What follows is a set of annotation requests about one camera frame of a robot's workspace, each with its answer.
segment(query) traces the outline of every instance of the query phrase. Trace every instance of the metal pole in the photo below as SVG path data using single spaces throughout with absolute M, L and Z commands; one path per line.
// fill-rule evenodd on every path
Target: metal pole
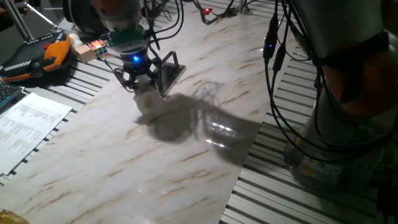
M 43 10 L 63 10 L 61 7 L 55 7 L 55 8 L 43 8 Z
M 14 1 L 3 0 L 3 3 L 7 9 L 7 12 L 10 14 L 12 20 L 14 21 L 14 24 L 17 27 L 17 30 L 21 34 L 22 38 L 26 42 L 33 40 L 33 35 L 32 33 L 30 33 L 29 28 L 26 26 L 25 21 L 23 20 L 21 14 L 14 4 Z
M 239 9 L 242 9 L 242 10 L 240 10 L 239 13 L 249 15 L 249 11 L 248 11 L 247 7 L 244 6 L 244 8 L 242 8 L 243 6 L 244 6 L 244 0 L 239 0 Z
M 41 14 L 38 10 L 36 10 L 35 8 L 33 8 L 33 6 L 31 6 L 30 4 L 28 4 L 27 2 L 24 3 L 32 12 L 36 13 L 38 16 L 40 16 L 42 19 L 44 19 L 46 22 L 48 22 L 49 24 L 51 24 L 51 26 L 54 29 L 58 29 L 58 26 L 53 23 L 50 19 L 48 19 L 47 17 L 45 17 L 43 14 Z

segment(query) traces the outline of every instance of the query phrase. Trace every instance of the red led light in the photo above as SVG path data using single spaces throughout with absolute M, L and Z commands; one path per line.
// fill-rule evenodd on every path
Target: red led light
M 209 9 L 209 8 L 206 8 L 206 9 L 203 11 L 204 15 L 209 15 L 210 12 L 211 12 L 211 9 Z

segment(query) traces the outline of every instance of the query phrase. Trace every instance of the orange device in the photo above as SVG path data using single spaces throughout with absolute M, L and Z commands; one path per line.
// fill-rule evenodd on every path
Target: orange device
M 0 78 L 16 82 L 65 68 L 72 59 L 70 38 L 64 32 L 49 34 L 22 44 L 14 55 L 0 66 Z

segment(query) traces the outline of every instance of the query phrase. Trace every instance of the white object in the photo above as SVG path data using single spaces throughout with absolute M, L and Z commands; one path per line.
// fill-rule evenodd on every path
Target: white object
M 77 34 L 69 34 L 70 44 L 74 45 L 75 42 L 80 41 L 80 37 Z
M 8 174 L 72 108 L 34 93 L 0 118 L 0 173 Z
M 154 89 L 149 82 L 150 78 L 145 75 L 138 78 L 139 92 L 134 96 L 134 101 L 142 114 L 155 113 L 162 103 L 159 91 Z

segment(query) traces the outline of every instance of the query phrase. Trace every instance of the small wooden block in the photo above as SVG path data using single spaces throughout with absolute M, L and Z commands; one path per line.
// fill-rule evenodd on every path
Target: small wooden block
M 87 45 L 83 45 L 76 49 L 76 53 L 79 60 L 83 63 L 87 63 L 95 59 L 93 50 Z

